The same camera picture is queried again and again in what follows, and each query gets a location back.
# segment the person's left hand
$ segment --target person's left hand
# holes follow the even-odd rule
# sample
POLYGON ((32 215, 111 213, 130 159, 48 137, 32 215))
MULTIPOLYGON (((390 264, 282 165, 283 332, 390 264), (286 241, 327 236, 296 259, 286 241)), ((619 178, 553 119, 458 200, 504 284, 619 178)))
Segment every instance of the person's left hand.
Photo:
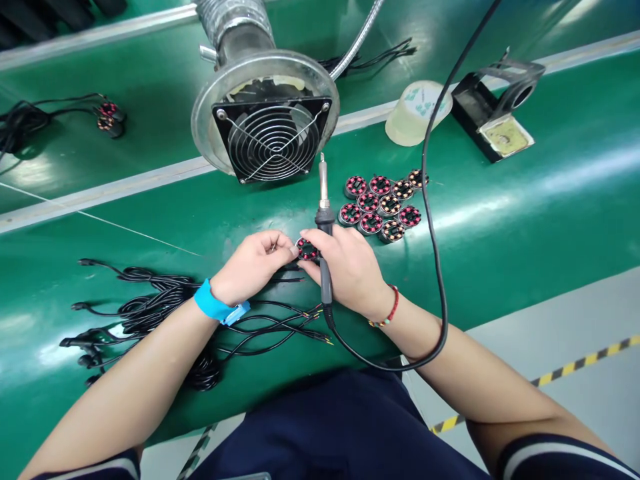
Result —
POLYGON ((280 267, 297 256, 298 248, 280 230, 254 233, 243 240, 222 270, 209 281, 211 294, 234 307, 262 290, 280 267))

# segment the fan grille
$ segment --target fan grille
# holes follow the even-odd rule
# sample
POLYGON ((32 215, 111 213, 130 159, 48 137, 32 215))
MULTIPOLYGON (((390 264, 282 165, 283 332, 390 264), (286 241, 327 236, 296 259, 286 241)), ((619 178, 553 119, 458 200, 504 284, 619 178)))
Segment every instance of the fan grille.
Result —
POLYGON ((228 137, 229 159, 242 183, 308 173, 320 143, 313 116, 302 105, 273 105, 242 114, 228 137))

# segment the dark blue clothing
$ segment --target dark blue clothing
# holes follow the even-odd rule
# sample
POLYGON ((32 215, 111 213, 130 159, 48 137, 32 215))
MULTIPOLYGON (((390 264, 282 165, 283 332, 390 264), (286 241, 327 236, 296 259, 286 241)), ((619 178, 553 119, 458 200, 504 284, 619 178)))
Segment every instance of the dark blue clothing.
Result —
MULTIPOLYGON (((428 430, 395 375, 372 370, 314 378, 312 384, 298 384, 248 413, 189 478, 228 479, 259 472, 276 480, 489 478, 428 430)), ((122 467, 77 473, 66 478, 136 478, 131 468, 122 467)), ((558 435, 513 442, 499 462, 499 478, 638 480, 605 452, 558 435)))

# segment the person's right hand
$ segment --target person's right hand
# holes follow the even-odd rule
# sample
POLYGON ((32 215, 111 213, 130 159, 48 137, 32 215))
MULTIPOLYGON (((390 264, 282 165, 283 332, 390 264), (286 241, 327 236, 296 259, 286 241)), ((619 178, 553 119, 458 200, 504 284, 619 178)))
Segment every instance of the person's right hand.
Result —
MULTIPOLYGON (((358 230, 334 225, 333 236, 318 229, 302 230, 300 236, 320 250, 327 261, 336 300, 374 322, 391 313, 395 293, 383 280, 375 254, 358 230)), ((318 265, 311 261, 298 265, 320 284, 318 265)))

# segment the sleeve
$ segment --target sleeve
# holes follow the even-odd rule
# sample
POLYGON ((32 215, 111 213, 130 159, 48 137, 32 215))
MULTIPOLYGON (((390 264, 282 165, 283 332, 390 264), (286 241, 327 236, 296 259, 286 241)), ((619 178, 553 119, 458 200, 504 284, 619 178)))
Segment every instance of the sleeve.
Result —
POLYGON ((498 460, 496 478, 640 480, 637 472, 599 448, 547 433, 511 442, 498 460))
POLYGON ((139 480, 140 462, 133 449, 77 470, 42 473, 33 480, 139 480))

